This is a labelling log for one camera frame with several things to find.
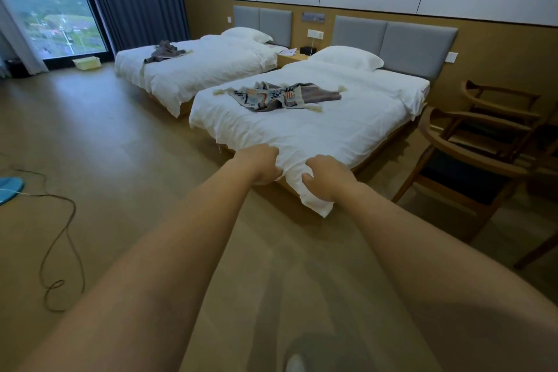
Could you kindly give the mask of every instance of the gray upholstered headboard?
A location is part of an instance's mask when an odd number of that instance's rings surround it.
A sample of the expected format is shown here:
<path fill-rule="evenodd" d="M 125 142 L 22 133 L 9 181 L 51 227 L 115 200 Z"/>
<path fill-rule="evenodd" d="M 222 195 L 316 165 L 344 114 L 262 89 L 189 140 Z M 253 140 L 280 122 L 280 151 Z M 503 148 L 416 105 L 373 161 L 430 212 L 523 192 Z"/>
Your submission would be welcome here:
<path fill-rule="evenodd" d="M 336 16 L 331 45 L 370 51 L 390 71 L 436 79 L 456 35 L 457 28 Z"/>
<path fill-rule="evenodd" d="M 273 37 L 280 46 L 291 46 L 292 12 L 279 9 L 252 8 L 234 5 L 234 26 L 260 30 Z"/>

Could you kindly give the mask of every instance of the yellow box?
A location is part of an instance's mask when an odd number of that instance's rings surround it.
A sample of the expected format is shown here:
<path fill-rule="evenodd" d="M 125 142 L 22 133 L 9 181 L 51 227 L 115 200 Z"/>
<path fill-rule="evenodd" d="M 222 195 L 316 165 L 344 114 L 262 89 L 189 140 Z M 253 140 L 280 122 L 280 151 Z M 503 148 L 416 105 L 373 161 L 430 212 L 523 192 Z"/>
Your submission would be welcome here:
<path fill-rule="evenodd" d="M 85 71 L 86 69 L 100 68 L 101 60 L 97 56 L 90 56 L 88 58 L 74 59 L 74 64 L 77 69 Z"/>

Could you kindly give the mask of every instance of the paper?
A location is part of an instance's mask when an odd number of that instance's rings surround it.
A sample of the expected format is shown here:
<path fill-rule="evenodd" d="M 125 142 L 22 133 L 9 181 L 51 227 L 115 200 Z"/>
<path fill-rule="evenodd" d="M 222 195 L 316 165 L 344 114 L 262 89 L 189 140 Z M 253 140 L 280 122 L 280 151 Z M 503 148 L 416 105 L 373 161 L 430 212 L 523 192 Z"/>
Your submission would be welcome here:
<path fill-rule="evenodd" d="M 294 49 L 285 49 L 279 53 L 281 56 L 294 56 L 296 54 L 296 47 Z"/>

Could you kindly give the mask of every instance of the electrical cord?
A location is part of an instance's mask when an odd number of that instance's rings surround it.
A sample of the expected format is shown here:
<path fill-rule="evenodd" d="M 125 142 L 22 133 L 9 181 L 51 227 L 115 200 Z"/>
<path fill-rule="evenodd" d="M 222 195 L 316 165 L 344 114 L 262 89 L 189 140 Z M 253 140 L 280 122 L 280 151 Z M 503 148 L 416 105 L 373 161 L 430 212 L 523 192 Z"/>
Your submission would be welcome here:
<path fill-rule="evenodd" d="M 4 153 L 0 153 L 0 154 L 9 158 L 9 156 L 4 154 Z M 83 268 L 83 263 L 81 261 L 81 257 L 79 255 L 77 249 L 75 248 L 74 242 L 73 242 L 73 240 L 71 238 L 71 235 L 70 235 L 70 224 L 74 220 L 75 213 L 78 210 L 78 206 L 69 197 L 49 193 L 46 189 L 46 182 L 47 182 L 48 178 L 45 174 L 42 174 L 40 172 L 35 172 L 35 171 L 29 171 L 28 169 L 21 169 L 21 168 L 15 168 L 15 167 L 11 167 L 11 169 L 14 170 L 14 171 L 34 174 L 34 175 L 38 175 L 38 176 L 42 177 L 42 190 L 43 190 L 43 192 L 42 192 L 42 194 L 31 194 L 31 193 L 23 193 L 23 192 L 19 192 L 19 191 L 0 188 L 1 191 L 10 191 L 12 193 L 18 193 L 18 194 L 22 194 L 24 196 L 31 196 L 31 197 L 52 197 L 52 198 L 56 198 L 56 199 L 59 199 L 59 200 L 64 200 L 66 202 L 71 203 L 71 205 L 72 205 L 72 212 L 70 214 L 70 217 L 66 221 L 66 225 L 56 235 L 56 237 L 53 239 L 52 243 L 50 244 L 49 248 L 46 250 L 45 255 L 43 256 L 43 258 L 41 260 L 41 266 L 39 267 L 39 270 L 38 270 L 39 281 L 40 281 L 41 285 L 45 288 L 45 295 L 43 296 L 43 299 L 42 299 L 45 309 L 48 310 L 49 312 L 52 312 L 52 313 L 64 313 L 66 311 L 66 309 L 55 309 L 55 308 L 52 308 L 50 306 L 49 295 L 50 295 L 50 292 L 52 290 L 62 287 L 62 285 L 64 285 L 66 283 L 66 280 L 65 279 L 57 279 L 56 281 L 54 281 L 52 284 L 49 285 L 49 284 L 46 283 L 46 280 L 45 280 L 45 277 L 44 277 L 44 270 L 45 270 L 46 260 L 49 258 L 49 255 L 52 251 L 52 248 L 58 242 L 60 237 L 62 237 L 62 235 L 64 235 L 64 234 L 66 234 L 66 239 L 67 239 L 68 243 L 70 244 L 70 248 L 72 250 L 72 253 L 74 254 L 74 256 L 75 256 L 75 258 L 76 258 L 76 260 L 78 261 L 78 264 L 79 264 L 79 271 L 80 271 L 80 276 L 81 276 L 81 293 L 80 294 L 83 294 L 85 292 L 85 283 L 86 283 L 86 281 L 85 281 L 85 270 Z"/>

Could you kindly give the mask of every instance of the white bedsheet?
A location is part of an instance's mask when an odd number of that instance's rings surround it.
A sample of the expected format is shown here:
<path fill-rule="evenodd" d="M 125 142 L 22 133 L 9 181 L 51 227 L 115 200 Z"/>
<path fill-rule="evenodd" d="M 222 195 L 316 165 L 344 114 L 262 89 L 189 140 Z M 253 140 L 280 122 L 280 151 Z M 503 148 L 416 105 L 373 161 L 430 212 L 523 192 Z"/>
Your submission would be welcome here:
<path fill-rule="evenodd" d="M 251 112 L 214 88 L 252 86 L 256 81 L 276 85 L 313 82 L 325 90 L 348 90 L 339 101 L 321 103 L 323 112 L 279 109 Z M 306 159 L 331 155 L 350 168 L 364 161 L 395 129 L 420 113 L 429 90 L 426 79 L 395 72 L 357 71 L 316 61 L 291 63 L 283 69 L 200 91 L 190 114 L 190 126 L 206 129 L 220 144 L 239 150 L 268 143 L 279 148 L 277 166 L 302 203 L 322 216 L 332 203 L 319 200 L 301 180 L 311 174 Z"/>
<path fill-rule="evenodd" d="M 224 35 L 206 35 L 173 44 L 194 52 L 144 65 L 143 60 L 151 56 L 153 46 L 119 51 L 115 71 L 153 94 L 176 117 L 181 103 L 190 101 L 200 90 L 274 69 L 277 53 L 283 49 Z"/>

